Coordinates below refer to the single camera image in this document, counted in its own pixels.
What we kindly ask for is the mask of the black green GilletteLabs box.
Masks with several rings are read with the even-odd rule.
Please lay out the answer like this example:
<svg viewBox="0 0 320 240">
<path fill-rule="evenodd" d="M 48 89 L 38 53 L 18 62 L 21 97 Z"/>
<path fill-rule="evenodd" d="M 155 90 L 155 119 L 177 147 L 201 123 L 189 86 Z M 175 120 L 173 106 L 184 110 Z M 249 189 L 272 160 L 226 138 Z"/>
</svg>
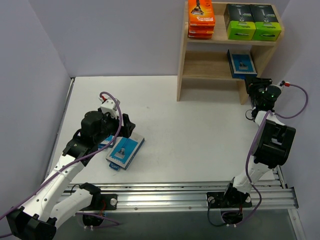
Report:
<svg viewBox="0 0 320 240">
<path fill-rule="evenodd" d="M 270 4 L 250 4 L 250 10 L 255 24 L 253 41 L 275 42 L 282 28 Z"/>
<path fill-rule="evenodd" d="M 256 25 L 249 4 L 228 3 L 223 16 L 229 40 L 252 40 Z"/>
</svg>

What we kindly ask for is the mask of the orange styler box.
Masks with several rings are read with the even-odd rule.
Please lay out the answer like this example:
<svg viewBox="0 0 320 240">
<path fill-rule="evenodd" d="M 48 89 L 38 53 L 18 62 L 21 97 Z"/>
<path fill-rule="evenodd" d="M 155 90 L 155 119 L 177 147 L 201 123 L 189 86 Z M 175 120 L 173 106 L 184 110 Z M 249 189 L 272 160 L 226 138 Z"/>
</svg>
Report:
<svg viewBox="0 0 320 240">
<path fill-rule="evenodd" d="M 191 26 L 214 27 L 216 18 L 211 0 L 188 0 L 188 22 Z"/>
<path fill-rule="evenodd" d="M 188 38 L 197 40 L 209 40 L 212 36 L 212 33 L 188 33 Z"/>
</svg>

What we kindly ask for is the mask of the orange Gillette Fusion5 box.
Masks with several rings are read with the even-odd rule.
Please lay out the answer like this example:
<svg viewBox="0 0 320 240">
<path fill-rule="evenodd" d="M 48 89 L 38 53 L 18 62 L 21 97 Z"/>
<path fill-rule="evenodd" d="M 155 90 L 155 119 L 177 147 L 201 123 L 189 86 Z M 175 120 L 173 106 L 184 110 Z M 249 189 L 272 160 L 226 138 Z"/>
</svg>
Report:
<svg viewBox="0 0 320 240">
<path fill-rule="evenodd" d="M 189 25 L 188 32 L 190 34 L 211 35 L 214 33 L 215 26 Z"/>
</svg>

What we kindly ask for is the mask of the orange styler box back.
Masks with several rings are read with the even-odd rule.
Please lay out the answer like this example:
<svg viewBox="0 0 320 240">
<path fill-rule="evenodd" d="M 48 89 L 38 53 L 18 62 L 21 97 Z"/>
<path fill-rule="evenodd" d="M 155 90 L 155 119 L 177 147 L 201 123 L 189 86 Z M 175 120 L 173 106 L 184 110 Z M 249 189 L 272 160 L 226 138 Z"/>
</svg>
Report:
<svg viewBox="0 0 320 240">
<path fill-rule="evenodd" d="M 188 22 L 191 26 L 214 27 L 216 18 L 211 0 L 188 0 Z"/>
</svg>

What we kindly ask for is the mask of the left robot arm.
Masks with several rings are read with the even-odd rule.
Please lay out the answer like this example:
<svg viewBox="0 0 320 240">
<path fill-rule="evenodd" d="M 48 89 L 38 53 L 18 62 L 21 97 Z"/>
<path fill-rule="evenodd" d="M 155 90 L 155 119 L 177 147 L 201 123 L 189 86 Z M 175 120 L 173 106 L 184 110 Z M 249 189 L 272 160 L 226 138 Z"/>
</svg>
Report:
<svg viewBox="0 0 320 240">
<path fill-rule="evenodd" d="M 58 200 L 97 153 L 101 142 L 109 136 L 130 137 L 135 126 L 125 113 L 112 117 L 109 112 L 87 112 L 81 128 L 67 143 L 40 189 L 5 215 L 12 235 L 21 240 L 51 240 L 57 229 L 78 211 L 99 209 L 103 203 L 101 189 L 88 182 L 81 184 L 65 200 Z"/>
</svg>

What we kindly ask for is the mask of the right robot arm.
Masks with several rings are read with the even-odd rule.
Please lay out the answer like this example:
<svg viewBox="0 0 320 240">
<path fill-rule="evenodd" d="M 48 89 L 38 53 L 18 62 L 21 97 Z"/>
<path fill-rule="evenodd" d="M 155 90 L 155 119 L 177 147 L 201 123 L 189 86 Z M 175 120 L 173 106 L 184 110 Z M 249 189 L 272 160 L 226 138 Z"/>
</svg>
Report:
<svg viewBox="0 0 320 240">
<path fill-rule="evenodd" d="M 250 146 L 244 171 L 234 177 L 222 193 L 227 206 L 243 204 L 255 183 L 269 170 L 286 163 L 296 135 L 296 129 L 282 123 L 274 111 L 283 88 L 290 83 L 273 84 L 270 78 L 247 76 L 245 89 L 252 105 L 252 120 L 258 130 Z"/>
</svg>

